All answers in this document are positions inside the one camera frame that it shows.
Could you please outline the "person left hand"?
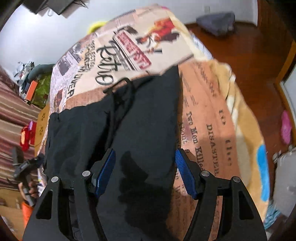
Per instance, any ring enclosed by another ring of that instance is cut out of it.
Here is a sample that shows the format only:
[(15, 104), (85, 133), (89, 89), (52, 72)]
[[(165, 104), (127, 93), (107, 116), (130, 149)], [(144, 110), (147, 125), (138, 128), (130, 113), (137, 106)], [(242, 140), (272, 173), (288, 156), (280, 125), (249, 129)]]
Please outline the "person left hand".
[[(23, 187), (23, 183), (22, 182), (20, 182), (19, 184), (18, 184), (18, 188), (19, 188), (19, 191), (20, 191), (20, 193), (21, 193), (21, 196), (22, 196), (22, 198), (23, 198), (23, 200), (27, 200), (26, 199), (26, 195), (25, 195), (25, 193), (23, 192), (24, 191), (24, 187)], [(33, 198), (36, 198), (36, 199), (38, 199), (39, 198), (39, 193), (38, 193), (38, 189), (37, 189), (37, 185), (36, 185), (36, 183), (35, 183), (35, 181), (31, 181), (30, 183), (29, 183), (29, 191), (28, 191), (29, 193), (30, 193), (30, 195), (33, 197)]]

